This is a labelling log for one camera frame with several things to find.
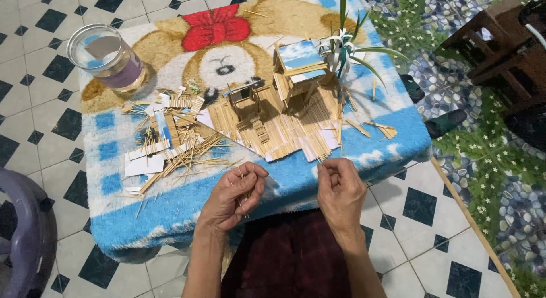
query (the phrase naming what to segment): dark red pants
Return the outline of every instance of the dark red pants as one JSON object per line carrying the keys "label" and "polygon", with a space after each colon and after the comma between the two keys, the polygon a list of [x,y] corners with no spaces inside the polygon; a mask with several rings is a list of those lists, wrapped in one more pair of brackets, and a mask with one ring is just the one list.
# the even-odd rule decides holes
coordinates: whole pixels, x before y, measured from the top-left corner
{"label": "dark red pants", "polygon": [[319,209],[246,224],[222,298],[351,297],[347,264]]}

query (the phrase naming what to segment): hand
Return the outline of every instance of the hand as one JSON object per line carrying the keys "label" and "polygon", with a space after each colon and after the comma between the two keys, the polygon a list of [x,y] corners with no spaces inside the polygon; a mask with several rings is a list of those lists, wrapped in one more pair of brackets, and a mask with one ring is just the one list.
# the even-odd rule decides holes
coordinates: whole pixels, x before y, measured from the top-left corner
{"label": "hand", "polygon": [[[265,178],[269,173],[260,165],[245,162],[220,178],[212,189],[207,202],[201,210],[195,228],[209,228],[216,232],[226,233],[258,205],[265,190]],[[238,198],[251,192],[246,200]]]}
{"label": "hand", "polygon": [[367,186],[353,162],[346,158],[327,159],[317,168],[318,205],[336,239],[361,232],[360,212]]}

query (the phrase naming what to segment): bear nose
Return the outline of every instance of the bear nose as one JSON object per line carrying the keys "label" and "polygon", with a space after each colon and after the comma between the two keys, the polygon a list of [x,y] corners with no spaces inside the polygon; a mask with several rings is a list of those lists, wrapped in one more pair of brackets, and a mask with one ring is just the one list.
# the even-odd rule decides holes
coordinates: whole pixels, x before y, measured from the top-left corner
{"label": "bear nose", "polygon": [[235,71],[235,66],[233,65],[224,65],[222,67],[219,67],[216,69],[216,74],[223,76],[227,74],[231,74]]}

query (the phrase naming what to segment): person's right hand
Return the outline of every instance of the person's right hand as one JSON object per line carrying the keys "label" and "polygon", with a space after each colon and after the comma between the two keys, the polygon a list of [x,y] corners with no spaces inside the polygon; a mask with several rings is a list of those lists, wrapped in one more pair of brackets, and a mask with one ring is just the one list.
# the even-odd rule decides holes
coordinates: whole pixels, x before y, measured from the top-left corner
{"label": "person's right hand", "polygon": [[318,168],[318,205],[334,236],[360,230],[360,212],[367,186],[358,176],[352,161],[327,159]]}

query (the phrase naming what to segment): artificial plant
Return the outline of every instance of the artificial plant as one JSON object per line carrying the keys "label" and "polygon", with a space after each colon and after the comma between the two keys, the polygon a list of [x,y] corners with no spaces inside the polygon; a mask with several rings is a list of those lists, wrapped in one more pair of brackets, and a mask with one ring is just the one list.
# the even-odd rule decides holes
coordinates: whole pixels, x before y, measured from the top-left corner
{"label": "artificial plant", "polygon": [[368,68],[372,73],[375,74],[381,81],[383,85],[385,83],[383,82],[383,79],[381,79],[381,76],[379,76],[379,73],[373,68],[373,66],[366,61],[357,58],[353,56],[356,52],[383,52],[389,55],[398,56],[403,59],[406,59],[407,61],[410,61],[406,56],[404,56],[399,51],[386,48],[386,47],[380,47],[380,46],[370,46],[370,47],[364,47],[364,48],[357,48],[354,46],[353,42],[357,38],[358,30],[362,27],[364,22],[366,21],[368,17],[368,13],[370,10],[366,11],[366,14],[361,19],[360,18],[360,11],[358,11],[358,20],[356,23],[356,26],[354,28],[350,28],[349,30],[344,28],[345,20],[347,19],[347,16],[349,15],[349,12],[346,12],[346,5],[347,0],[340,0],[340,27],[339,29],[333,30],[330,27],[330,33],[331,36],[324,37],[318,39],[318,50],[319,54],[322,57],[326,58],[326,62],[328,63],[328,66],[330,70],[336,74],[336,77],[338,79],[341,79],[346,72],[348,72],[351,69],[351,59],[358,62],[358,64],[362,64],[366,68]]}

